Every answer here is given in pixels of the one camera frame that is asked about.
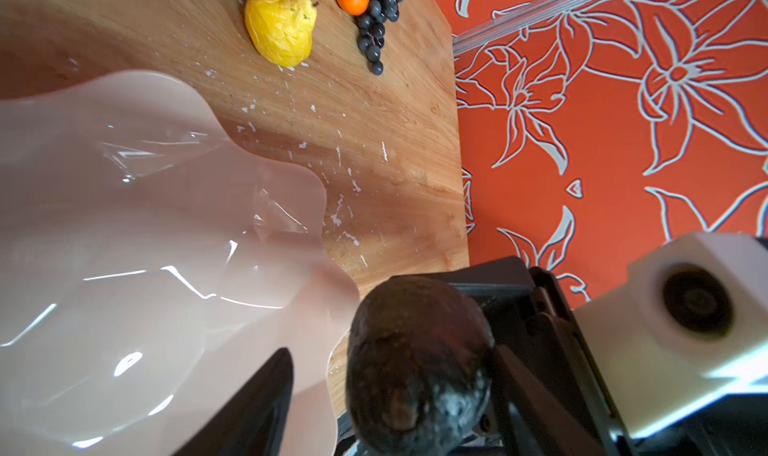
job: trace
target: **red wall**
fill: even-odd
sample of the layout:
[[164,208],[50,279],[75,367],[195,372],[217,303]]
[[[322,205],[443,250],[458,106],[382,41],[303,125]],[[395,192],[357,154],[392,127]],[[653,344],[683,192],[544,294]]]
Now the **red wall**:
[[[439,1],[455,32],[506,3]],[[768,0],[599,0],[462,54],[471,262],[519,255],[576,307],[685,232],[763,235],[766,74]]]

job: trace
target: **wood grain surface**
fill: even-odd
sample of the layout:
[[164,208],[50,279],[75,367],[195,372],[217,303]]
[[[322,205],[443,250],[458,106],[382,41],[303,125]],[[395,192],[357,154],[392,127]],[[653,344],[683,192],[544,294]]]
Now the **wood grain surface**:
[[[385,70],[375,77],[351,16],[317,1],[307,66],[280,68],[251,45],[244,0],[0,0],[0,98],[127,68],[166,72],[194,86],[238,144],[320,177],[325,247],[361,295],[391,275],[466,266],[442,12],[434,0],[405,0],[399,21],[386,25]],[[338,414],[345,356],[342,341],[329,366]]]

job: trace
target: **silver metal strip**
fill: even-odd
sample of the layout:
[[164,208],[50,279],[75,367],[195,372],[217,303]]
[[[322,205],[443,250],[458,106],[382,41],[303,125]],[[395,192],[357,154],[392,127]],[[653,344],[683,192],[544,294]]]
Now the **silver metal strip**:
[[563,11],[593,0],[537,0],[507,12],[497,19],[469,29],[453,39],[453,55],[458,56],[487,42],[512,34],[536,22],[559,16]]

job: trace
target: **yellow fruit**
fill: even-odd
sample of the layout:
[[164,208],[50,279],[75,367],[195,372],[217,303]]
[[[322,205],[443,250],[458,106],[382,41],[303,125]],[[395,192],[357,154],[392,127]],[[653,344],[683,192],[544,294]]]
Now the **yellow fruit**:
[[293,67],[312,52],[317,9],[311,0],[248,0],[245,27],[256,50],[273,64]]

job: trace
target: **grape bunch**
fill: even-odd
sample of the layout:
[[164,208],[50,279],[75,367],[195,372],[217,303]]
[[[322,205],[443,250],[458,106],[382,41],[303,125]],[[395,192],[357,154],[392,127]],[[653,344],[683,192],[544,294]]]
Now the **grape bunch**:
[[357,39],[357,47],[370,61],[370,71],[375,76],[384,72],[384,64],[381,62],[382,48],[384,47],[384,22],[389,19],[396,22],[400,19],[398,4],[404,0],[371,0],[368,10],[357,17],[357,27],[360,29],[360,38]]

